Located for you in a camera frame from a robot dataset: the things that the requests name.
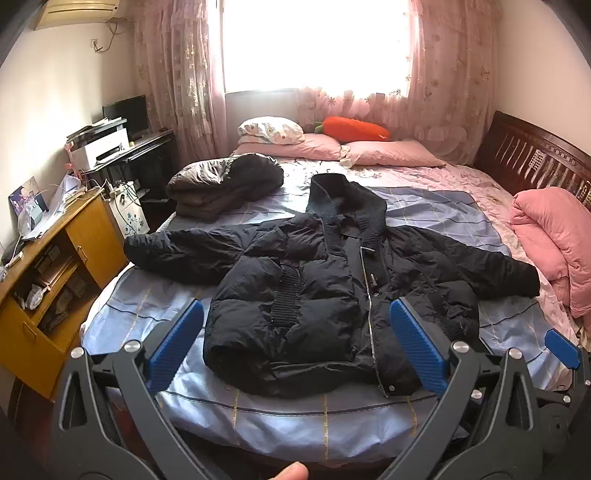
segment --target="sheer lace curtain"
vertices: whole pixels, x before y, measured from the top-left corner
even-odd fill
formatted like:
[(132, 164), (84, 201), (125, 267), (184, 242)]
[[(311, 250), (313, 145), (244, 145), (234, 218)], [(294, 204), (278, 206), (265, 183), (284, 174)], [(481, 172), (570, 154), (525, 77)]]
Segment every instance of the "sheer lace curtain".
[(175, 130), (180, 167), (228, 152), (215, 0), (134, 0), (138, 87), (152, 128)]
[[(394, 14), (409, 43), (406, 69), (397, 68), (387, 93), (300, 89), (300, 124), (311, 131), (314, 121), (330, 115), (363, 119), (384, 125), (395, 139), (419, 140), (447, 161), (472, 163), (494, 114), (497, 1), (404, 0)], [(384, 52), (384, 62), (400, 60), (397, 48), (394, 59)], [(351, 58), (349, 68), (355, 63)]]

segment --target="finger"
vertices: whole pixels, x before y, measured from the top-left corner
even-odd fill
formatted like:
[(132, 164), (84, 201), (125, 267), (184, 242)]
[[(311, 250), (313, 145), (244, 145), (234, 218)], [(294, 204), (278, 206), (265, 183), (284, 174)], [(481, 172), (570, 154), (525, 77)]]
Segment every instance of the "finger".
[(300, 462), (292, 463), (272, 480), (308, 480), (308, 469)]

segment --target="pink comforter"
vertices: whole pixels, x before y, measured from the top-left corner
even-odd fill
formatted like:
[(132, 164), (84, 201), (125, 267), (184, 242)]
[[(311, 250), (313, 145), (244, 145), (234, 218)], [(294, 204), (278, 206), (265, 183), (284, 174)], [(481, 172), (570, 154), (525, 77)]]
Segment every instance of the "pink comforter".
[(591, 314), (591, 213), (558, 187), (519, 192), (511, 213), (525, 252), (572, 316)]

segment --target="paper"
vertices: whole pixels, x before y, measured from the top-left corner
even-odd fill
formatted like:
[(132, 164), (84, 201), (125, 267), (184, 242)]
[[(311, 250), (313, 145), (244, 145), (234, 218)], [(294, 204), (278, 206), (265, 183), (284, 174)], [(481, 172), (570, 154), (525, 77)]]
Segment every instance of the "paper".
[(49, 212), (43, 213), (43, 217), (39, 224), (29, 233), (24, 236), (25, 240), (39, 238), (47, 232), (64, 214), (66, 211), (66, 200), (72, 193), (82, 186), (82, 182), (76, 177), (66, 175), (60, 183), (60, 188), (57, 189), (51, 203), (49, 205)]

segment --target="blue gripper pad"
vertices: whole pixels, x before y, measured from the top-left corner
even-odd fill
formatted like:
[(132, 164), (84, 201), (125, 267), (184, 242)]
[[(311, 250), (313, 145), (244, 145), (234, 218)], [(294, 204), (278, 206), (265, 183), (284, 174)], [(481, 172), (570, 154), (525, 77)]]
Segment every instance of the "blue gripper pad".
[(566, 368), (574, 370), (579, 367), (581, 363), (579, 349), (558, 333), (558, 331), (554, 329), (548, 330), (544, 338), (544, 343), (548, 350), (550, 350)]
[(181, 314), (150, 358), (146, 388), (151, 395), (166, 390), (203, 327), (203, 306), (195, 300)]
[(441, 397), (448, 385), (447, 362), (400, 299), (390, 304), (390, 325), (423, 387)]

